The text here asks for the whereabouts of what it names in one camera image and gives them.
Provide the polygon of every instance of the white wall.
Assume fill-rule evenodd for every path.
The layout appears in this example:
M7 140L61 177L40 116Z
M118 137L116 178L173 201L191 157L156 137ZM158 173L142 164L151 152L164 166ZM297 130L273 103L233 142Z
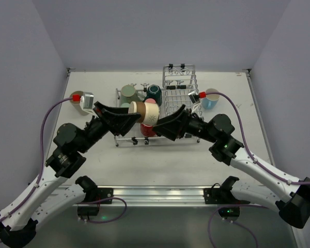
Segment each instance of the white wall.
M252 70L276 165L310 177L310 0L292 0ZM310 248L310 220L304 228Z
M67 67L252 68L289 0L33 0Z
M66 69L33 3L1 0L0 210L36 176L41 122L65 85ZM45 144L57 113L49 119Z

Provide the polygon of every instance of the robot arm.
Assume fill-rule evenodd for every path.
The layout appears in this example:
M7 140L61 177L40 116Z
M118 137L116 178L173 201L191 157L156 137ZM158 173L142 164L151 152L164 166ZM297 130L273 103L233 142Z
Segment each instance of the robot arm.
M157 125L153 127L153 130L172 141L184 137L185 133L189 133L214 143L209 148L209 151L216 160L247 173L269 189L268 192L260 187L253 187L254 193L248 195L249 188L242 190L241 185L235 185L236 182L233 182L229 187L231 196L235 194L237 196L235 199L238 200L253 199L251 202L271 209L274 208L274 203L276 210L279 211L279 215L284 221L296 228L303 228L310 217L310 184L296 185L289 183L302 180L273 167L253 155L268 170L288 182L278 180L259 167L255 160L250 158L244 145L231 136L235 128L226 115L219 114L209 122L204 122L195 113L184 108L183 105L177 112L160 119ZM270 193L271 195L274 194L274 197L267 197Z
M49 201L43 203L48 196L68 178L70 178L85 162L80 153L85 153L109 131L114 135L127 134L140 114L128 114L127 108L113 108L96 102L90 122L84 129L71 123L62 125L54 138L57 148L46 160L44 170L38 184L35 179L23 193L9 206L0 211L0 239L12 248L27 245L47 220L67 207L82 202L96 189L96 185L87 177L81 177L76 184ZM34 190L31 197L26 196ZM22 206L14 213L12 210L19 204Z
M205 188L204 196L206 204L259 204L278 212L276 202L279 199L270 189L263 185L250 184L229 176L219 188Z

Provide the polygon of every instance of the mug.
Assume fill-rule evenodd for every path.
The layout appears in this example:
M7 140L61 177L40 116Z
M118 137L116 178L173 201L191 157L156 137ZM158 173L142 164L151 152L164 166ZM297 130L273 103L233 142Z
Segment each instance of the mug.
M125 102L120 107L130 107L130 104L128 102Z
M131 102L141 102L142 100L139 97L145 98L145 96L135 90L133 85L125 85L120 90L119 105Z
M156 135L156 133L153 131L153 126L140 124L140 131L143 134L144 137L153 137Z
M158 85L153 84L148 87L145 100L149 98L153 98L158 106L162 105L162 90Z
M206 93L211 93L211 92L218 92L218 90L216 89L206 90ZM213 109L213 107L216 106L218 99L219 99L219 95L215 95L215 94L207 95L206 97L202 99L202 106L207 110L211 110Z
M159 119L160 109L159 106L154 103L131 102L128 113L140 113L141 118L137 121L138 123L154 126Z
M145 102L155 103L156 104L156 101L153 98L148 98L148 99L145 100Z

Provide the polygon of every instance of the white tabletop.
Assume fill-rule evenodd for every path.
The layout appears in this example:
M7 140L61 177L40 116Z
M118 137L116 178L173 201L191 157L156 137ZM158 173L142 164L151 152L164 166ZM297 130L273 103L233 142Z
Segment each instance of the white tabletop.
M270 161L261 126L257 117L252 94L245 73L196 72L198 88L204 91L215 88L227 94L238 107L245 129L246 140L251 150L266 161ZM160 72L72 72L65 97L74 91L92 92L95 100L108 106L116 106L115 89L135 83L162 86ZM203 109L205 121L216 114L226 114L236 130L234 138L242 141L236 114L229 102L221 97L214 109ZM91 115L82 116L69 102L63 103L56 129L64 123L73 123L81 129ZM208 151L212 144L196 143L195 139L180 139L175 142L162 139L156 145L131 143L115 146L108 133L84 154L84 165L66 184L73 184L79 176L87 175L98 185L212 185L222 183L228 176L236 176L248 182L256 182L247 174L220 163ZM56 148L51 144L50 153Z

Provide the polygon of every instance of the metal wire rack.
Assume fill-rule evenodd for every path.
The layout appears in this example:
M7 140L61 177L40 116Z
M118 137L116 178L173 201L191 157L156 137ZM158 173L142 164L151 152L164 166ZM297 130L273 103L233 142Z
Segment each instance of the metal wire rack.
M163 104L160 106L160 118L173 114L183 104L186 108L192 108L192 102L188 96L188 93L195 91L198 94L197 80L195 74L194 65L168 65L163 67L163 88L162 98ZM141 84L143 89L137 89L139 94L146 96L146 90L148 84ZM116 106L119 107L121 90L116 89ZM200 118L202 118L201 106L195 111ZM191 138L189 134L185 135L185 138ZM139 144L139 142L149 145L150 141L166 139L163 136L144 137L140 131L140 125L136 124L124 137L115 136L115 145L118 147L119 142L131 142L133 145Z
M192 108L188 93L195 91L198 94L197 80L194 65L168 65L163 67L164 105L166 115L171 115L183 104ZM195 111L202 117L201 106Z
M136 90L139 94L146 96L146 92L143 89ZM116 106L119 107L119 99L120 99L120 89L116 89ZM160 106L160 118L165 117L165 108L164 104ZM144 137L140 131L140 124L136 123L133 128L127 133L124 137L123 136L114 136L115 144L118 147L119 141L131 142L133 145L137 145L139 142L143 142L145 145L149 145L150 140L158 140L165 138L163 136L154 136L154 137Z

